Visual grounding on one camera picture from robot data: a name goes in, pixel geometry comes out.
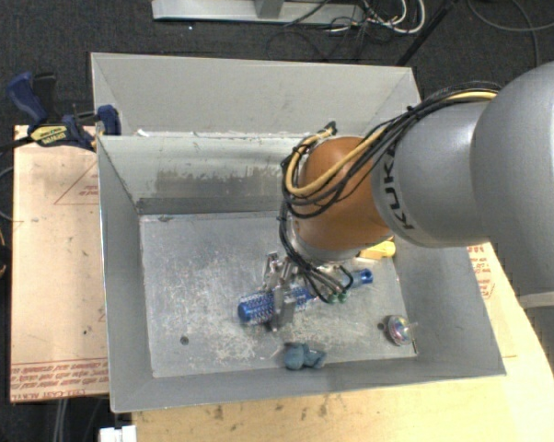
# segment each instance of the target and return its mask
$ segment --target yellow cable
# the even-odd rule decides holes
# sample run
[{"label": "yellow cable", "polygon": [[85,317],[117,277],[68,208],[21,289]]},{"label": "yellow cable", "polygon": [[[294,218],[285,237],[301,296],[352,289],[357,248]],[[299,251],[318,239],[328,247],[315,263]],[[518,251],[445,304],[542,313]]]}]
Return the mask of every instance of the yellow cable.
[{"label": "yellow cable", "polygon": [[375,131],[373,134],[371,134],[363,143],[356,146],[349,154],[347,154],[345,157],[343,157],[341,160],[339,160],[336,164],[334,164],[330,169],[328,169],[326,172],[324,172],[322,175],[320,175],[317,179],[312,181],[311,183],[308,183],[304,187],[295,187],[293,178],[294,178],[294,157],[295,160],[300,158],[301,156],[295,152],[294,156],[292,157],[292,160],[290,161],[289,165],[287,166],[287,172],[285,175],[285,188],[287,191],[295,196],[305,196],[309,195],[318,189],[322,188],[328,180],[330,180],[332,177],[334,177],[340,169],[342,169],[345,164],[347,164],[350,160],[355,158],[356,156],[363,153],[363,151],[369,147],[373,142],[377,140],[377,138],[381,135],[382,132],[385,131],[387,126],[382,126],[377,131]]},{"label": "yellow cable", "polygon": [[[496,93],[494,92],[487,92],[487,91],[471,91],[471,92],[465,92],[465,93],[459,93],[456,95],[452,95],[450,97],[447,97],[446,101],[453,101],[453,100],[463,100],[463,99],[472,99],[471,101],[475,101],[477,99],[493,99],[496,97]],[[287,166],[287,171],[285,173],[285,188],[287,191],[295,196],[309,196],[312,193],[316,192],[320,188],[322,188],[332,177],[334,177],[348,162],[353,160],[358,155],[362,154],[363,151],[369,147],[373,142],[377,140],[377,138],[381,135],[382,132],[385,131],[387,128],[387,125],[382,126],[377,131],[375,131],[373,134],[371,134],[367,139],[365,139],[364,142],[360,143],[358,146],[356,146],[349,154],[347,154],[344,158],[339,160],[336,164],[334,164],[330,169],[328,169],[326,172],[324,172],[322,175],[320,175],[317,179],[312,181],[311,183],[308,183],[304,187],[295,187],[293,178],[294,178],[294,166],[297,165],[297,162],[301,155],[299,154],[298,150],[294,152],[292,155],[292,158],[289,162],[289,165]],[[308,137],[301,145],[300,147],[303,147],[305,145],[311,145],[315,143],[316,141],[320,139],[324,139],[326,137],[329,137],[332,135],[332,130],[328,129],[324,133],[321,134],[315,134],[311,137]]]},{"label": "yellow cable", "polygon": [[452,95],[451,97],[448,97],[447,101],[452,101],[455,99],[473,99],[471,101],[475,101],[474,99],[494,99],[496,97],[497,93],[494,92],[465,92],[465,93],[458,93],[456,95]]}]

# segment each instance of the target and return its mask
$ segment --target blue object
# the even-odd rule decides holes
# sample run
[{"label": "blue object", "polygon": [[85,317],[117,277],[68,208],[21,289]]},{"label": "blue object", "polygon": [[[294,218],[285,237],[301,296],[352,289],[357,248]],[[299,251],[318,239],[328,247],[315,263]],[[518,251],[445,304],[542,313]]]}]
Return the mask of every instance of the blue object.
[{"label": "blue object", "polygon": [[[295,312],[304,311],[307,303],[314,299],[309,290],[303,286],[292,288],[292,294],[297,300]],[[273,305],[273,293],[268,291],[241,297],[238,304],[238,317],[251,326],[269,322],[273,315]]]},{"label": "blue object", "polygon": [[121,123],[118,112],[111,105],[103,105],[97,108],[97,116],[103,127],[106,135],[121,135]]},{"label": "blue object", "polygon": [[285,352],[284,363],[288,370],[301,370],[304,366],[322,368],[326,352],[310,349],[307,343],[291,343]]},{"label": "blue object", "polygon": [[[87,133],[75,116],[64,115],[60,122],[47,123],[48,112],[41,105],[40,98],[34,93],[32,86],[31,72],[24,72],[15,76],[7,85],[7,96],[22,111],[32,117],[34,123],[28,127],[28,136],[36,130],[54,126],[54,135],[48,135],[37,139],[38,145],[43,147],[54,147],[58,145],[70,145],[81,149],[93,150],[95,137]],[[111,105],[103,105],[98,108],[97,120],[103,123],[105,133],[108,135],[120,135],[121,123],[118,112]]]},{"label": "blue object", "polygon": [[369,269],[362,269],[356,272],[351,272],[352,285],[351,290],[359,288],[363,285],[369,285],[373,282],[373,273]]},{"label": "blue object", "polygon": [[11,79],[7,85],[7,96],[34,121],[34,125],[45,122],[48,113],[41,106],[40,99],[34,94],[31,86],[31,72],[24,72]]}]

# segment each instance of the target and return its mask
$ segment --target cardboard sheet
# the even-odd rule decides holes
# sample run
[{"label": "cardboard sheet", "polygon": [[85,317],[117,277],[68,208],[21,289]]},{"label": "cardboard sheet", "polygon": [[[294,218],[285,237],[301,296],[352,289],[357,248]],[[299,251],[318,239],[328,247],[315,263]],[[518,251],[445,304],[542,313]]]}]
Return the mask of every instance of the cardboard sheet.
[{"label": "cardboard sheet", "polygon": [[10,400],[109,391],[97,157],[15,152]]}]

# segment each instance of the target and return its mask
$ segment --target orange object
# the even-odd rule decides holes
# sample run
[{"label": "orange object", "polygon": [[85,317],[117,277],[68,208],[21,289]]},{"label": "orange object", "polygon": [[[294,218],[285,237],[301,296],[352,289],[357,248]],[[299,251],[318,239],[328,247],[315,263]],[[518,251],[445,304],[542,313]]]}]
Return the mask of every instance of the orange object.
[{"label": "orange object", "polygon": [[[301,169],[299,186],[303,187],[317,179],[358,146],[362,139],[338,137],[318,145]],[[349,162],[331,182],[340,180],[352,165],[353,162]],[[389,238],[389,228],[375,209],[368,175],[370,168],[371,164],[365,164],[344,187],[340,196],[343,200],[332,205],[323,214],[308,219],[295,218],[295,233],[312,247],[335,251],[365,249]],[[296,209],[308,214],[316,211],[317,207],[312,205]]]}]

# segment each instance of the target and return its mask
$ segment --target blue clamp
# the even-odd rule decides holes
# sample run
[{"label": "blue clamp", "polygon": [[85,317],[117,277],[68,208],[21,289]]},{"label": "blue clamp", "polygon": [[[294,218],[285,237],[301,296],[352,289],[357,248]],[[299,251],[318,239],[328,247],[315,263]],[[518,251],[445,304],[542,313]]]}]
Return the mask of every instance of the blue clamp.
[{"label": "blue clamp", "polygon": [[[53,112],[49,113],[44,109],[40,97],[34,93],[30,72],[14,77],[7,85],[6,93],[11,101],[34,121],[28,128],[28,137],[32,141],[44,147],[69,145],[94,150],[95,136],[83,129],[83,123],[79,117],[66,114],[59,122],[55,122]],[[121,134],[120,117],[111,105],[99,107],[97,114],[91,114],[83,120],[96,122],[98,134]]]}]

